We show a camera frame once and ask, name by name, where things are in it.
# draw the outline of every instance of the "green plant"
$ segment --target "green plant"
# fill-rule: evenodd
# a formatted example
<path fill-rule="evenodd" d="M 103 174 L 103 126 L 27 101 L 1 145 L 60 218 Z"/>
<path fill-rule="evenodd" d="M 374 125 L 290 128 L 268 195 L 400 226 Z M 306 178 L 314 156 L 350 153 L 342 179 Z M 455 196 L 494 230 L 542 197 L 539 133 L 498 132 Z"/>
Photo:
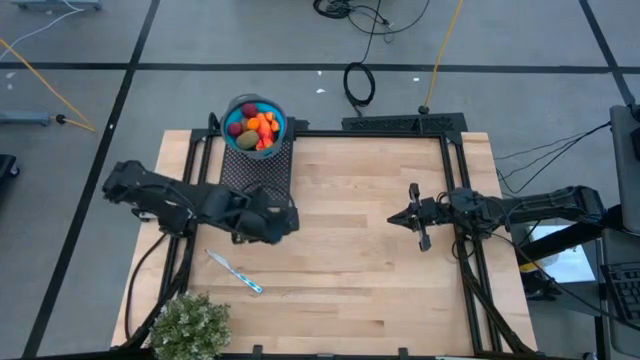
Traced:
<path fill-rule="evenodd" d="M 205 360 L 231 342 L 229 305 L 207 295 L 179 295 L 167 302 L 151 327 L 150 345 L 159 360 Z"/>

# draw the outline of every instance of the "gray floor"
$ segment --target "gray floor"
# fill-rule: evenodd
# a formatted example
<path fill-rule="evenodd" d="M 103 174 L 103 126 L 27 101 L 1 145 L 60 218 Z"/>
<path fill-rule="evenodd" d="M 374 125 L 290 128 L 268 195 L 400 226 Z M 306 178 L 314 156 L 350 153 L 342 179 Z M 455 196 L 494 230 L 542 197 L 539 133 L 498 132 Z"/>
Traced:
<path fill-rule="evenodd" d="M 311 1 L 162 0 L 142 54 L 147 63 L 346 63 L 359 60 L 367 35 L 347 21 L 318 16 Z M 362 1 L 369 5 L 375 1 Z M 618 63 L 640 66 L 640 11 L 635 0 L 589 2 Z M 17 47 L 39 62 L 118 62 L 131 57 L 150 0 L 104 0 L 102 12 L 64 19 Z M 381 12 L 399 28 L 422 0 L 385 1 Z M 368 61 L 432 64 L 454 0 L 432 0 L 424 19 L 391 44 L 374 39 Z M 20 11 L 0 0 L 0 36 L 11 42 L 55 15 Z M 366 18 L 358 19 L 362 26 Z M 14 61 L 7 57 L 4 61 Z M 443 57 L 445 64 L 606 66 L 577 0 L 465 2 Z M 96 123 L 98 134 L 52 125 L 2 126 L 0 153 L 20 159 L 22 175 L 0 206 L 0 358 L 20 356 L 80 199 L 124 71 L 48 70 L 43 75 Z M 377 92 L 365 115 L 411 114 L 424 101 L 430 73 L 377 72 Z M 626 75 L 640 96 L 640 75 Z M 357 96 L 364 77 L 354 74 Z M 338 129 L 354 116 L 342 72 L 138 71 L 103 167 L 119 160 L 152 167 L 165 129 L 203 127 L 235 95 L 263 94 L 313 129 Z M 464 112 L 472 131 L 488 132 L 496 156 L 591 129 L 622 103 L 610 74 L 440 73 L 433 112 Z M 66 113 L 28 71 L 0 70 L 0 107 Z M 535 156 L 498 162 L 510 170 Z M 619 201 L 612 143 L 601 131 L 575 146 L 524 193 L 583 184 L 606 205 Z M 531 171 L 514 175 L 521 184 Z M 95 351 L 109 346 L 134 248 L 138 223 L 126 208 L 94 194 L 40 355 Z M 538 344 L 553 355 L 595 349 L 592 319 L 535 304 Z"/>

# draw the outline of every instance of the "bowl of fruit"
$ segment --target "bowl of fruit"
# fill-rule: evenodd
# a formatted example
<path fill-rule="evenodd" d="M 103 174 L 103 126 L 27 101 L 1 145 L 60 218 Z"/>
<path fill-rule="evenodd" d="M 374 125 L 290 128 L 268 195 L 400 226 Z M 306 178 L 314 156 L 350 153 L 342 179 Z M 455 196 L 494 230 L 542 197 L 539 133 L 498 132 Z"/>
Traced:
<path fill-rule="evenodd" d="M 276 103 L 256 94 L 240 95 L 222 116 L 222 135 L 233 150 L 261 160 L 280 151 L 287 117 Z"/>

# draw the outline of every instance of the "purple fruit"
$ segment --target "purple fruit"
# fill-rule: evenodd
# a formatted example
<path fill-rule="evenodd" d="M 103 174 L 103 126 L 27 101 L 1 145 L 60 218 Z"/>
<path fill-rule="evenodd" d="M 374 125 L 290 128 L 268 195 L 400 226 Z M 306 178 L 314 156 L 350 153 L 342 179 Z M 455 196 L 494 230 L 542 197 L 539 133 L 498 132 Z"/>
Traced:
<path fill-rule="evenodd" d="M 239 136 L 242 134 L 242 124 L 241 123 L 232 123 L 229 124 L 227 128 L 227 133 L 231 136 Z"/>
<path fill-rule="evenodd" d="M 242 115 L 247 119 L 256 117 L 258 115 L 258 108 L 253 104 L 244 104 L 242 105 Z"/>

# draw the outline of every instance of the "wooden table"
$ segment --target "wooden table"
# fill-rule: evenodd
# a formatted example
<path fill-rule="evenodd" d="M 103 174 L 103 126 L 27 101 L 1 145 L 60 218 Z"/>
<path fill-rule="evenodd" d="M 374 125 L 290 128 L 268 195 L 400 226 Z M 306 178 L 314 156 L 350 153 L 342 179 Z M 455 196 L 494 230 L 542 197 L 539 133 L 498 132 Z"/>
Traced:
<path fill-rule="evenodd" d="M 157 172 L 181 178 L 189 136 L 165 132 Z M 466 133 L 463 139 L 472 187 L 500 196 L 487 134 Z M 223 150 L 216 138 L 210 183 L 219 180 Z M 459 186 L 453 148 L 450 153 Z M 247 353 L 261 344 L 265 353 L 390 355 L 407 347 L 411 355 L 472 355 L 462 281 L 450 252 L 452 226 L 429 228 L 432 248 L 422 253 L 417 234 L 386 222 L 407 206 L 411 182 L 420 185 L 422 197 L 446 189 L 438 140 L 302 137 L 294 146 L 291 189 L 300 231 L 276 246 L 238 246 L 229 234 L 200 226 L 189 289 L 231 305 L 233 335 L 226 352 Z M 159 235 L 155 222 L 141 225 L 132 269 Z M 535 348 L 514 251 L 497 237 L 484 244 L 496 307 Z M 138 274 L 132 329 L 157 300 L 167 245 Z M 257 296 L 205 249 L 224 256 L 263 294 Z M 484 348 L 490 349 L 486 317 L 477 305 Z M 124 299 L 114 345 L 125 340 L 123 318 Z"/>

